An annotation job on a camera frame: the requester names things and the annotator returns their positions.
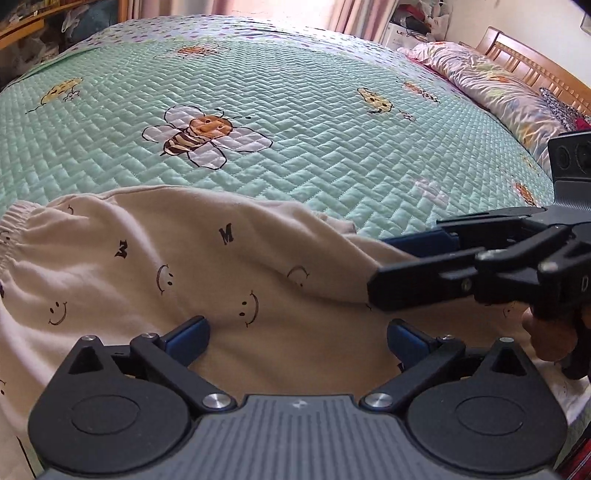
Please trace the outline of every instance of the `wooden headboard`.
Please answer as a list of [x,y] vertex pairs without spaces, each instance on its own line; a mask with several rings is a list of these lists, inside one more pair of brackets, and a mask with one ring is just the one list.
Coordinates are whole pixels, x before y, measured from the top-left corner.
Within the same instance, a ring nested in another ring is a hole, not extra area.
[[496,28],[488,27],[476,49],[505,70],[513,72],[536,93],[539,94],[540,87],[546,87],[564,103],[574,106],[586,115],[591,115],[591,89],[533,48],[523,45]]

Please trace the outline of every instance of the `white wall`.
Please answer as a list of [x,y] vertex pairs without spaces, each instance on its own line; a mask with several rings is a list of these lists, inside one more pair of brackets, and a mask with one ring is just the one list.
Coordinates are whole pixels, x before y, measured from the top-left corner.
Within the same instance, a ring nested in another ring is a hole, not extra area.
[[476,47],[490,25],[591,86],[591,35],[572,0],[454,0],[446,39]]

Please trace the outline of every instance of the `picture frame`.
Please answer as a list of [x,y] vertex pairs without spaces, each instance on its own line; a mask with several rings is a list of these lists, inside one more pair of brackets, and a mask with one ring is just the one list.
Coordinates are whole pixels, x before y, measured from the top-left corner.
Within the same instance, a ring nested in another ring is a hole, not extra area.
[[583,17],[583,21],[581,22],[581,30],[591,35],[591,17],[589,15],[585,15]]

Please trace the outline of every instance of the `camera lens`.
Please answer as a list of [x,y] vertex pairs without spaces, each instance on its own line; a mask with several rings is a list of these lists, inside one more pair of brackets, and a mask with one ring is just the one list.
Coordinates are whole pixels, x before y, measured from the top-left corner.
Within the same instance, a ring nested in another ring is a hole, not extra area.
[[558,156],[558,166],[563,170],[566,170],[570,165],[570,155],[569,151],[564,148],[560,147],[557,151]]
[[577,163],[585,173],[591,172],[591,145],[582,143],[577,145]]

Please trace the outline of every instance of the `mattress cover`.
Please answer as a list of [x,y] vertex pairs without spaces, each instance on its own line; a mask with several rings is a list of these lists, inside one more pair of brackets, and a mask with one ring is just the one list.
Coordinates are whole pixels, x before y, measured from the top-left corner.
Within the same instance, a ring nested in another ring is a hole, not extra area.
[[[425,68],[267,22],[115,25],[7,87],[0,118],[2,211],[16,199],[191,185],[305,202],[376,238],[553,198],[496,118]],[[204,137],[189,127],[200,118],[231,135]]]

